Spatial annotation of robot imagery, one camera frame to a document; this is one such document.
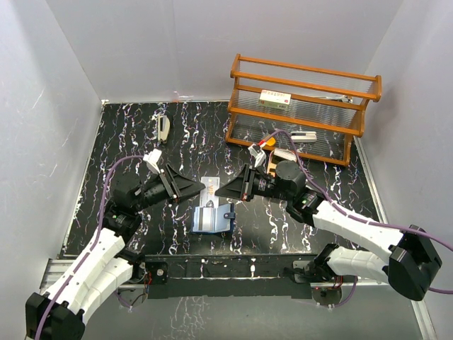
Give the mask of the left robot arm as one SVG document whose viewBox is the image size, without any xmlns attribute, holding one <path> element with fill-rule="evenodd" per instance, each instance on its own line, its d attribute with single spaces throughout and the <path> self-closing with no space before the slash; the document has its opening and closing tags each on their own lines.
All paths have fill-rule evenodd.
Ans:
<svg viewBox="0 0 453 340">
<path fill-rule="evenodd" d="M 145 277 L 143 255 L 127 248 L 142 223 L 140 212 L 164 201 L 181 203 L 204 188 L 170 165 L 145 183 L 117 179 L 101 208 L 101 226 L 86 248 L 43 294 L 27 299 L 27 338 L 81 339 L 89 319 L 110 295 L 123 283 Z"/>
</svg>

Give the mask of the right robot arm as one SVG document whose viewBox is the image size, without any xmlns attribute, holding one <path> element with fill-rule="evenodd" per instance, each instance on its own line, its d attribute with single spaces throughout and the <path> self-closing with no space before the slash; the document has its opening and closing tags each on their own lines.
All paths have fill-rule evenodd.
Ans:
<svg viewBox="0 0 453 340">
<path fill-rule="evenodd" d="M 415 225 L 404 230 L 348 210 L 308 187 L 294 161 L 277 164 L 275 175 L 245 165 L 239 175 L 216 190 L 223 198 L 250 201 L 255 196 L 283 200 L 290 217 L 359 245 L 359 250 L 328 244 L 298 274 L 331 281 L 359 276 L 389 284 L 409 300 L 421 301 L 442 267 L 431 238 Z"/>
</svg>

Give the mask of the stack of silver cards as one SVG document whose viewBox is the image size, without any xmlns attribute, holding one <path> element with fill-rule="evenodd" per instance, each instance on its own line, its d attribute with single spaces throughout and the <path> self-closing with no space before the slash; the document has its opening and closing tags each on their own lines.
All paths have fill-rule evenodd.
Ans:
<svg viewBox="0 0 453 340">
<path fill-rule="evenodd" d="M 273 156 L 277 157 L 278 159 L 290 160 L 293 162 L 297 160 L 296 155 L 290 150 L 286 149 L 275 149 L 273 151 Z"/>
</svg>

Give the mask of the blue card holder wallet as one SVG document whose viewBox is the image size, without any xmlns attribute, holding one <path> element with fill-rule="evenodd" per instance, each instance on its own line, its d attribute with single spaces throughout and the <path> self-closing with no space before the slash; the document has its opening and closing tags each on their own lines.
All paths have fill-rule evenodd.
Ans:
<svg viewBox="0 0 453 340">
<path fill-rule="evenodd" d="M 191 232 L 195 234 L 221 234 L 232 232 L 236 212 L 231 203 L 218 208 L 196 207 Z"/>
</svg>

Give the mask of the white VIP card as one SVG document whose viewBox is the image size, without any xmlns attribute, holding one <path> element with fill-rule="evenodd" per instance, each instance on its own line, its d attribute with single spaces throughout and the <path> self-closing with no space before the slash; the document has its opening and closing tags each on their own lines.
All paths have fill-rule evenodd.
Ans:
<svg viewBox="0 0 453 340">
<path fill-rule="evenodd" d="M 215 192 L 220 187 L 220 177 L 202 176 L 200 180 L 205 185 L 205 188 L 200 192 L 200 207 L 218 208 L 219 197 L 215 195 Z"/>
</svg>

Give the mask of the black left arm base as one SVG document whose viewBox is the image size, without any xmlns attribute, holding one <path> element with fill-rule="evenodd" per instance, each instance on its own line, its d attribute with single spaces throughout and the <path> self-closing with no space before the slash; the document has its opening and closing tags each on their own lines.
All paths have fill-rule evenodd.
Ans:
<svg viewBox="0 0 453 340">
<path fill-rule="evenodd" d="M 125 282 L 126 288 L 118 288 L 115 296 L 118 302 L 131 311 L 148 297 L 153 285 L 165 285 L 168 280 L 166 262 L 141 262 L 135 264 L 132 277 Z"/>
</svg>

